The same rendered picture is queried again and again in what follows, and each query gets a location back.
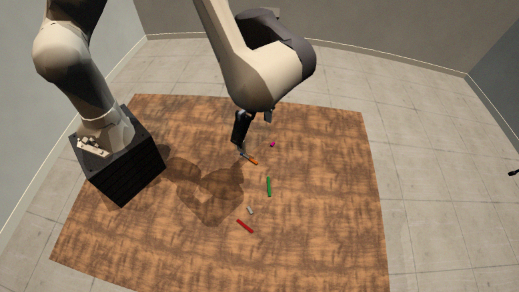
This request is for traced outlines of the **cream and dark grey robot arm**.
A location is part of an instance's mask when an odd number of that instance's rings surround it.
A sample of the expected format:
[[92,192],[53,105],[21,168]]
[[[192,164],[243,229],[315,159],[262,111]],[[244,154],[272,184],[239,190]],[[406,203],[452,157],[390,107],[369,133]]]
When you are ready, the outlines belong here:
[[[135,135],[89,51],[106,3],[46,0],[31,52],[37,73],[56,85],[81,116],[77,148],[104,159],[128,146]],[[243,110],[270,111],[316,70],[312,45],[282,25],[272,10],[248,9],[234,18],[228,0],[193,0],[193,4],[227,92]]]

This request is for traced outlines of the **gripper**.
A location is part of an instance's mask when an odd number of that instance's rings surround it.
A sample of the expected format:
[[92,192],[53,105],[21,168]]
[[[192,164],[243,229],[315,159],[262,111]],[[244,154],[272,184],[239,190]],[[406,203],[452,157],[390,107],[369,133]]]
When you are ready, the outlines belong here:
[[[272,122],[272,112],[276,107],[274,106],[271,111],[264,112],[264,121],[268,123]],[[251,116],[246,113],[251,114]],[[249,125],[252,120],[254,120],[257,112],[247,112],[244,110],[235,112],[235,122],[233,125],[233,131],[231,134],[231,142],[237,145],[237,150],[243,154],[246,153],[245,150],[245,136]]]

